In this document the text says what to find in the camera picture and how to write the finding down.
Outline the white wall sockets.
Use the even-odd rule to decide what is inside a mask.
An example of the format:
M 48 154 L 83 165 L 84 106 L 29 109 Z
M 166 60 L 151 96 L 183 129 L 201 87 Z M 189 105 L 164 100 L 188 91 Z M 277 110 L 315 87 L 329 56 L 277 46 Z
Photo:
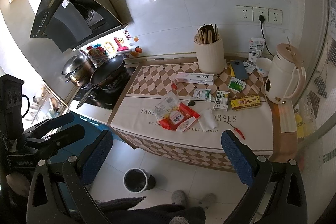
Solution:
M 240 6 L 235 7 L 238 21 L 260 23 L 260 16 L 264 17 L 264 23 L 282 25 L 282 11 L 264 7 Z

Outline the grey left slipper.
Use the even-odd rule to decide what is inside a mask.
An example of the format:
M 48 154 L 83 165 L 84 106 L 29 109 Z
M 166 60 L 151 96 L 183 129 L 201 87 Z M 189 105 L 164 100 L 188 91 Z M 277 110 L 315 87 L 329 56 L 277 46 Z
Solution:
M 187 196 L 183 190 L 176 190 L 172 193 L 171 203 L 173 205 L 181 205 L 186 207 L 187 205 Z

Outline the yellow red medicine box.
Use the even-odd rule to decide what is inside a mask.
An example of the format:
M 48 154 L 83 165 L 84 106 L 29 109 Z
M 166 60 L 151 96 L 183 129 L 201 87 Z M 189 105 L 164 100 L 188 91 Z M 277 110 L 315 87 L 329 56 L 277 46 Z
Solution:
M 231 100 L 232 110 L 238 111 L 261 106 L 261 100 L 258 95 L 244 96 Z

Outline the white black trash bin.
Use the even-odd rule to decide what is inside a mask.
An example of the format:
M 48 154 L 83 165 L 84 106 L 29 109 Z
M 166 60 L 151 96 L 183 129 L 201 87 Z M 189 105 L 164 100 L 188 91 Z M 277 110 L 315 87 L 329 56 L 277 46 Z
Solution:
M 156 185 L 155 178 L 141 168 L 132 168 L 123 176 L 124 187 L 131 193 L 142 193 Z

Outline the grey slipper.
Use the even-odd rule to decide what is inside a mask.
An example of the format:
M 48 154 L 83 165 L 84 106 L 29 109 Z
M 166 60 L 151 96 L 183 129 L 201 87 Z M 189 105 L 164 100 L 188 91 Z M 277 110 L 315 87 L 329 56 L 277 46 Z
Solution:
M 187 205 L 187 196 L 183 190 L 176 190 L 172 193 L 171 203 L 173 205 L 181 205 L 186 207 Z
M 198 204 L 202 209 L 207 210 L 213 206 L 216 201 L 217 197 L 213 193 L 208 193 L 199 201 Z

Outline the small red wrapper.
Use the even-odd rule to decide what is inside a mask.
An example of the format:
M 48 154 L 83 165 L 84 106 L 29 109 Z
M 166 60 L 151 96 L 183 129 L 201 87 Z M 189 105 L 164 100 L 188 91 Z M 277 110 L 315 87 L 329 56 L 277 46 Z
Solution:
M 171 88 L 173 90 L 177 90 L 178 89 L 178 81 L 176 79 L 173 79 L 171 82 Z

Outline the checkered tablecloth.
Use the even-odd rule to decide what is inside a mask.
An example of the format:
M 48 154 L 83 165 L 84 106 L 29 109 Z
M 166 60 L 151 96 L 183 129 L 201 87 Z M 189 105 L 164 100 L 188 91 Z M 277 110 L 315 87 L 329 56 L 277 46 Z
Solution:
M 293 106 L 266 98 L 261 75 L 249 74 L 240 92 L 229 88 L 229 68 L 209 84 L 177 81 L 198 72 L 195 59 L 140 64 L 113 108 L 111 128 L 132 148 L 219 170 L 233 169 L 221 145 L 225 130 L 256 155 L 275 162 L 295 157 Z

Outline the stainless steel pot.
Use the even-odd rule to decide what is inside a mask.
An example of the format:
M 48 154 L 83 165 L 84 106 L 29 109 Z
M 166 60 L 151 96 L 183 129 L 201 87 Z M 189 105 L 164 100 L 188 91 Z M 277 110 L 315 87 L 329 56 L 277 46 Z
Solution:
M 72 82 L 75 86 L 83 88 L 89 85 L 95 70 L 96 67 L 91 59 L 85 53 L 80 53 L 65 63 L 62 75 L 65 78 L 65 83 Z

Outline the clear plastic bag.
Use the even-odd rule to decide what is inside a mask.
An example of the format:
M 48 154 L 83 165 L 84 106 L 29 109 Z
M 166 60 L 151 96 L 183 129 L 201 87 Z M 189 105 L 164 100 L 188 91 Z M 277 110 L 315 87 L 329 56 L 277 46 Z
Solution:
M 163 120 L 169 116 L 169 114 L 177 110 L 180 100 L 173 92 L 168 92 L 158 104 L 156 104 L 151 111 L 156 117 L 157 121 Z

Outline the white milk carton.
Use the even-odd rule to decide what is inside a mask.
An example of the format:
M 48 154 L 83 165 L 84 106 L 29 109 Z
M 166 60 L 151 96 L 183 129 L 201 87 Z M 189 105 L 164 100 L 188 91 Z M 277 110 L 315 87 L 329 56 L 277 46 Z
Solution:
M 248 62 L 255 65 L 256 60 L 260 58 L 264 51 L 265 39 L 251 38 L 249 41 Z

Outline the white crumpled tissue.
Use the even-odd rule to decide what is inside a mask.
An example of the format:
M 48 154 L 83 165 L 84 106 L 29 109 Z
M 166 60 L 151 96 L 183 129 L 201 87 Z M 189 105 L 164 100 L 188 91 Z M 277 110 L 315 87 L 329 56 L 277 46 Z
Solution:
M 202 110 L 199 113 L 198 122 L 203 132 L 215 129 L 218 124 L 211 109 Z

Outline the grey right slipper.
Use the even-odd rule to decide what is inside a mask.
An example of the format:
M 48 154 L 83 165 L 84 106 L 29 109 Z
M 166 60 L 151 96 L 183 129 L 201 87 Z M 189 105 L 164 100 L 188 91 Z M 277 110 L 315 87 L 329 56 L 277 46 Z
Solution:
M 202 209 L 207 210 L 213 206 L 216 201 L 217 197 L 213 193 L 208 193 L 199 201 L 198 204 Z

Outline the red wet wipes packet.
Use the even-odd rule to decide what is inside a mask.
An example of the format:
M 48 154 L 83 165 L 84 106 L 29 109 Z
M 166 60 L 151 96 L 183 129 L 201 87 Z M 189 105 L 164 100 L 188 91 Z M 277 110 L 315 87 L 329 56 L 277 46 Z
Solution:
M 164 129 L 184 132 L 196 122 L 199 117 L 200 115 L 189 106 L 180 103 L 177 110 L 172 111 L 167 118 L 158 121 L 158 123 Z

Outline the black frying pan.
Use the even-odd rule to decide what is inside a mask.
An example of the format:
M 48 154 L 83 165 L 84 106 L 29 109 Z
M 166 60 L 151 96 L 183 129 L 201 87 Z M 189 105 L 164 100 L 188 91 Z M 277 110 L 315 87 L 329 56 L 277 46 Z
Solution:
M 79 109 L 95 90 L 114 92 L 121 87 L 126 79 L 127 70 L 125 67 L 125 60 L 122 56 L 117 55 L 104 61 L 92 74 L 90 78 L 92 86 L 86 91 L 76 108 Z

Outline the cream chopstick holder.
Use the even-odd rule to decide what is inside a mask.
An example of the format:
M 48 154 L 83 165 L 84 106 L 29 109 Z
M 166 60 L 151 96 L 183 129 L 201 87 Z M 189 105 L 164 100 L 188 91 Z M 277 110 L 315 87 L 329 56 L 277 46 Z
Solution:
M 199 35 L 196 34 L 194 36 L 194 46 L 199 70 L 202 73 L 218 75 L 224 71 L 226 60 L 224 57 L 224 44 L 220 35 L 216 42 L 202 44 Z

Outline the cream electric kettle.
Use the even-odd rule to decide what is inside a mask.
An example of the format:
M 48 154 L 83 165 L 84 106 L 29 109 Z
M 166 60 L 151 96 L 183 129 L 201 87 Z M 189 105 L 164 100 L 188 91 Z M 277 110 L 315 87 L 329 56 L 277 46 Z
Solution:
M 284 105 L 301 94 L 306 82 L 303 58 L 290 43 L 276 47 L 265 83 L 265 95 L 273 103 Z

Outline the yellow bottle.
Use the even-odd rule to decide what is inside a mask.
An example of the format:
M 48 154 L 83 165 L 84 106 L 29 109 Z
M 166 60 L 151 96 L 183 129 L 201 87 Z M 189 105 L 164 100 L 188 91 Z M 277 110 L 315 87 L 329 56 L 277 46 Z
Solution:
M 304 126 L 303 126 L 303 118 L 299 113 L 298 109 L 294 110 L 295 122 L 296 122 L 296 129 L 297 129 L 297 137 L 298 139 L 305 138 Z

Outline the bundle of chopsticks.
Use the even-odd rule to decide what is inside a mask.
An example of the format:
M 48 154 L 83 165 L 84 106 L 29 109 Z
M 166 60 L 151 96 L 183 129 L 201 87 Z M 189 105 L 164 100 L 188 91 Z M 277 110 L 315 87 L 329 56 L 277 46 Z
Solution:
M 218 27 L 216 24 L 204 24 L 198 28 L 199 42 L 201 44 L 212 44 L 219 39 Z

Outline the black range hood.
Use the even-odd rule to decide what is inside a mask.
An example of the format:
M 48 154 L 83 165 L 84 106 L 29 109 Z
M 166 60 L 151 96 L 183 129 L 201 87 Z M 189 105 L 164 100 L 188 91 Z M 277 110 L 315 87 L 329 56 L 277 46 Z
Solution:
M 65 52 L 126 26 L 110 0 L 41 0 L 30 38 L 51 39 Z

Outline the white toothpaste box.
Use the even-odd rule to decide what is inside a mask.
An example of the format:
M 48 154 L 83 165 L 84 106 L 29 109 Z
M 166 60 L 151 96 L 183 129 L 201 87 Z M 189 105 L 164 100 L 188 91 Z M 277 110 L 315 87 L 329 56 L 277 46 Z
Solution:
M 182 73 L 182 72 L 179 72 L 175 76 L 175 80 L 179 83 L 213 85 L 214 84 L 214 75 L 213 74 L 205 74 L 205 73 Z

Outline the green white medicine box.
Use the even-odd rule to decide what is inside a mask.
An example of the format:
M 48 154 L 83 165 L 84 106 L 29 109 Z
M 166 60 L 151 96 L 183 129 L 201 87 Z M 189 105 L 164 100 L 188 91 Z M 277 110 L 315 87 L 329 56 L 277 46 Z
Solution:
M 214 110 L 228 110 L 229 92 L 217 90 L 214 99 Z

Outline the white dotted bowl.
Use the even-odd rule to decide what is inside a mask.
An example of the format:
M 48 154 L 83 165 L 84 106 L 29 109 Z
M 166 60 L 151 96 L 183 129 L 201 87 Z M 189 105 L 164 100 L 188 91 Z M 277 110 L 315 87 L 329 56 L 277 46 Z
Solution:
M 272 60 L 266 57 L 259 57 L 256 60 L 257 73 L 262 77 L 268 77 L 271 65 L 272 65 Z

